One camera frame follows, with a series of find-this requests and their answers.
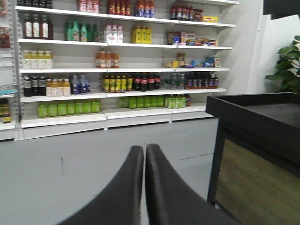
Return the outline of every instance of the grey floor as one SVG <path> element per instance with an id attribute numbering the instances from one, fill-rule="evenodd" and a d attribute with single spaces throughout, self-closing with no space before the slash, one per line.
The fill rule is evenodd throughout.
<path id="1" fill-rule="evenodd" d="M 0 142 L 0 224 L 54 225 L 69 217 L 106 186 L 132 145 L 158 143 L 206 199 L 217 125 L 189 120 Z M 141 212 L 147 225 L 144 193 Z"/>

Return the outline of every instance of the shelving unit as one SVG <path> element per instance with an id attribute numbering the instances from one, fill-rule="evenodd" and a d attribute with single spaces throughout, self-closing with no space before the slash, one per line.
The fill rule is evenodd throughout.
<path id="1" fill-rule="evenodd" d="M 210 12 L 213 12 L 214 7 L 217 7 L 216 14 L 220 11 L 218 7 L 229 7 L 237 5 L 237 1 L 231 0 L 192 0 L 186 1 L 191 4 L 201 4 L 208 7 Z M 187 68 L 164 68 L 161 67 L 163 59 L 174 58 L 174 54 L 184 52 L 191 55 L 194 59 L 203 59 L 205 56 L 216 55 L 218 51 L 231 50 L 232 47 L 227 46 L 187 46 L 187 45 L 166 45 L 165 32 L 170 29 L 181 30 L 190 27 L 191 32 L 201 29 L 201 33 L 206 33 L 207 38 L 217 39 L 220 31 L 228 28 L 234 28 L 236 25 L 228 23 L 208 23 L 208 22 L 190 22 L 177 21 L 167 18 L 166 10 L 169 1 L 156 1 L 156 16 L 158 18 L 140 18 L 134 16 L 108 15 L 106 13 L 82 13 L 72 10 L 66 10 L 66 6 L 76 8 L 75 1 L 73 3 L 64 3 L 60 9 L 45 9 L 35 7 L 16 6 L 18 13 L 42 13 L 49 16 L 59 15 L 59 19 L 52 17 L 54 25 L 54 38 L 56 40 L 39 40 L 39 39 L 24 39 L 21 29 L 18 31 L 18 52 L 19 60 L 22 62 L 22 50 L 30 48 L 46 47 L 54 52 L 54 68 L 53 69 L 22 69 L 20 63 L 19 77 L 22 83 L 22 74 L 47 74 L 50 77 L 54 76 L 69 76 L 70 73 L 88 73 L 90 79 L 97 83 L 99 75 L 104 73 L 139 73 L 139 72 L 201 72 L 201 71 L 229 71 L 225 67 L 196 67 L 193 69 Z M 108 44 L 101 42 L 72 42 L 61 40 L 63 38 L 63 26 L 66 18 L 76 16 L 78 20 L 89 20 L 100 23 L 101 27 L 105 24 L 121 24 L 124 29 L 124 43 Z M 153 24 L 153 40 L 151 45 L 147 44 L 132 44 L 129 43 L 129 33 L 131 26 L 137 23 Z M 92 68 L 94 65 L 94 56 L 98 49 L 103 51 L 118 51 L 121 64 L 120 68 Z M 21 106 L 23 109 L 22 121 L 20 122 L 20 139 L 30 139 L 36 137 L 59 135 L 83 130 L 93 129 L 108 129 L 112 127 L 121 127 L 128 125 L 150 124 L 157 122 L 169 122 L 175 120 L 186 120 L 195 118 L 210 117 L 205 113 L 205 102 L 202 98 L 206 95 L 211 95 L 217 92 L 225 92 L 223 88 L 218 89 L 200 89 L 200 90 L 154 90 L 154 91 L 131 91 L 126 93 L 103 93 L 96 89 L 86 95 L 71 95 L 69 97 L 20 97 Z M 153 95 L 176 95 L 176 94 L 191 94 L 200 96 L 192 101 L 192 105 L 180 109 L 167 109 L 164 107 L 155 108 L 117 108 L 118 97 L 130 96 L 153 96 Z M 101 99 L 101 113 L 82 114 L 63 117 L 47 117 L 38 118 L 37 104 L 44 101 L 60 101 L 60 100 L 78 100 L 78 99 Z"/>

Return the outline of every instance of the wooden panel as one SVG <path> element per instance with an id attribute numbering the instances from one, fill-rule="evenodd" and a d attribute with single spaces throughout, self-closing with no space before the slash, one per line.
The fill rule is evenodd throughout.
<path id="1" fill-rule="evenodd" d="M 247 225 L 300 225 L 300 178 L 228 139 L 216 200 Z"/>

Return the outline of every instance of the white cabinet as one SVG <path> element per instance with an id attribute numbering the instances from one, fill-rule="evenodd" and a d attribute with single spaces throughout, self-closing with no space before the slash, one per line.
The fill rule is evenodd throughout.
<path id="1" fill-rule="evenodd" d="M 226 76 L 229 68 L 199 67 L 163 68 L 162 61 L 176 58 L 177 53 L 185 53 L 187 62 L 193 59 L 205 59 L 215 56 L 219 51 L 231 50 L 230 46 L 222 46 L 219 40 L 218 46 L 174 46 L 166 44 L 167 31 L 194 32 L 198 37 L 218 39 L 219 33 L 224 29 L 234 28 L 234 24 L 222 21 L 222 8 L 237 5 L 237 1 L 231 0 L 191 0 L 185 1 L 197 9 L 204 11 L 203 15 L 219 16 L 218 23 L 190 22 L 169 20 L 168 12 L 173 1 L 155 1 L 156 18 L 139 18 L 133 16 L 108 15 L 106 3 L 101 4 L 101 13 L 83 13 L 76 11 L 76 1 L 54 1 L 54 9 L 16 6 L 18 17 L 17 27 L 21 28 L 23 13 L 48 14 L 54 30 L 54 40 L 24 39 L 22 29 L 18 29 L 18 51 L 20 54 L 19 78 L 22 84 L 22 76 L 25 74 L 46 74 L 49 78 L 67 77 L 70 74 L 87 74 L 91 79 L 92 92 L 86 95 L 70 97 L 23 97 L 20 102 L 23 109 L 20 123 L 21 138 L 65 134 L 91 129 L 107 129 L 135 124 L 156 122 L 172 122 L 174 120 L 194 119 L 209 117 L 205 113 L 205 99 L 214 92 L 225 92 L 223 88 L 212 90 L 153 90 L 147 92 L 131 91 L 126 93 L 103 93 L 99 89 L 99 80 L 104 73 L 136 73 L 136 72 L 196 72 L 218 71 Z M 67 21 L 77 20 L 96 24 L 100 29 L 105 25 L 122 25 L 124 31 L 123 44 L 108 44 L 101 42 L 73 42 L 64 40 L 64 26 Z M 133 26 L 145 25 L 152 28 L 152 44 L 130 43 L 130 31 Z M 98 50 L 117 52 L 120 56 L 120 68 L 101 69 L 95 68 L 95 55 Z M 54 55 L 54 68 L 47 70 L 22 69 L 23 50 L 51 50 Z M 161 94 L 191 94 L 192 105 L 182 109 L 170 110 L 167 108 L 148 109 L 118 109 L 117 97 L 161 95 Z M 78 116 L 64 116 L 55 118 L 38 118 L 37 105 L 43 101 L 76 100 L 99 98 L 102 102 L 102 112 Z"/>

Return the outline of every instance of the snack box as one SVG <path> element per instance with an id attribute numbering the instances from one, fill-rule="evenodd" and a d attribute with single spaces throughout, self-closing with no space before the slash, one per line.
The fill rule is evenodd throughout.
<path id="1" fill-rule="evenodd" d="M 204 16 L 202 18 L 202 22 L 208 22 L 208 23 L 217 23 L 219 20 L 219 17 L 217 16 Z"/>

